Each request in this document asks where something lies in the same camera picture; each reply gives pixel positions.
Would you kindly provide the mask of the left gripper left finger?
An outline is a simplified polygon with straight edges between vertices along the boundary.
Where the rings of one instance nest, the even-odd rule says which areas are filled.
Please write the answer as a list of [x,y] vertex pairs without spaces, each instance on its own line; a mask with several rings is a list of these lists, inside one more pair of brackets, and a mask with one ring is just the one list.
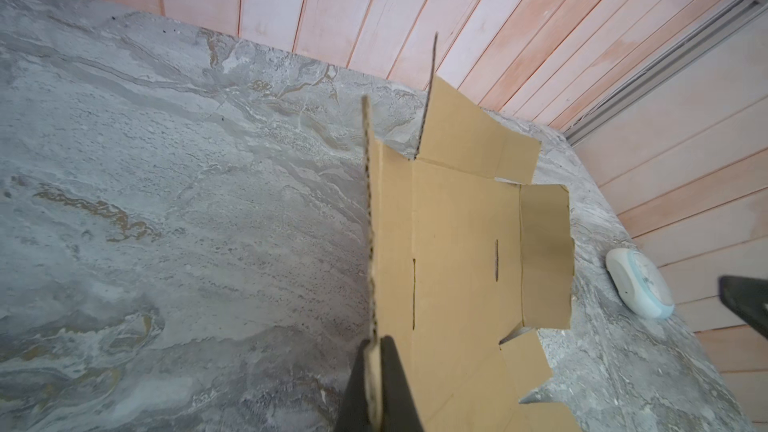
[[368,417],[368,402],[365,389],[364,353],[370,341],[364,339],[356,352],[354,364],[347,382],[334,432],[371,432]]

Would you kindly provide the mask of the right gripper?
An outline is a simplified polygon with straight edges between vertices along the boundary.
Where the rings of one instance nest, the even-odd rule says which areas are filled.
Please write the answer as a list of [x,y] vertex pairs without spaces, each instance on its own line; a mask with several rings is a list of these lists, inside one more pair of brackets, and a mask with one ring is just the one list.
[[768,338],[766,279],[724,275],[718,278],[721,303],[765,339]]

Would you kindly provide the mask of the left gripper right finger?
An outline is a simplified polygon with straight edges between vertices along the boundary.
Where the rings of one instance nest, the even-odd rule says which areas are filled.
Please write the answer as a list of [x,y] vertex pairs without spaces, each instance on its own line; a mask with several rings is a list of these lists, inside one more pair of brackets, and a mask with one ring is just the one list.
[[397,346],[391,336],[380,341],[383,392],[381,431],[423,432]]

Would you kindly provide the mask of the brown cardboard box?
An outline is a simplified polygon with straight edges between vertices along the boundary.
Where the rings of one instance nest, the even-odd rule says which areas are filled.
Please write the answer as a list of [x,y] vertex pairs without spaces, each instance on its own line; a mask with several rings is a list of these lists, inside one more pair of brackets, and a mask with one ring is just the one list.
[[575,271],[568,189],[533,181],[539,141],[437,75],[412,157],[365,139],[372,431],[385,336],[424,431],[577,430],[566,405],[525,402],[551,378],[538,331],[569,328]]

